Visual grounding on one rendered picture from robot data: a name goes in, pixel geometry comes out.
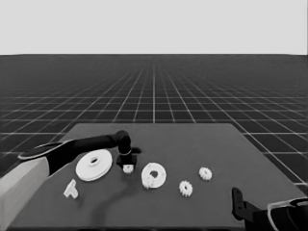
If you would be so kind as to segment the small white T-shaped piece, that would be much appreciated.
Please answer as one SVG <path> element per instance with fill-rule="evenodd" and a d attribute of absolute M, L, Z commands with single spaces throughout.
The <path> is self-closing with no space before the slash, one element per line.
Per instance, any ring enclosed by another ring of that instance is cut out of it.
<path fill-rule="evenodd" d="M 72 198 L 77 198 L 79 195 L 77 189 L 76 189 L 76 181 L 74 179 L 72 179 L 68 185 L 66 186 L 66 189 L 64 191 L 64 196 L 66 198 L 69 198 L 70 196 Z"/>

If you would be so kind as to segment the white round carrier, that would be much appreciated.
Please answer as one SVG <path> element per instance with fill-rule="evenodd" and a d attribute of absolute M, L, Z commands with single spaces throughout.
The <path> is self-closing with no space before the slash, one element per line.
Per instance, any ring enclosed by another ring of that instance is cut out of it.
<path fill-rule="evenodd" d="M 147 164 L 141 172 L 142 179 L 148 175 L 152 175 L 155 178 L 154 185 L 151 189 L 158 189 L 164 185 L 167 180 L 167 172 L 165 168 L 158 163 Z"/>

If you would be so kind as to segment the large thick white disc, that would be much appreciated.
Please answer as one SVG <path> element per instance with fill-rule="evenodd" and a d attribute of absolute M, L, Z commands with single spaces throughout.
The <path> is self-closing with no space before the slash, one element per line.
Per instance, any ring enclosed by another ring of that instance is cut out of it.
<path fill-rule="evenodd" d="M 104 176 L 113 164 L 113 156 L 107 149 L 88 152 L 77 163 L 75 172 L 86 182 L 94 181 Z"/>

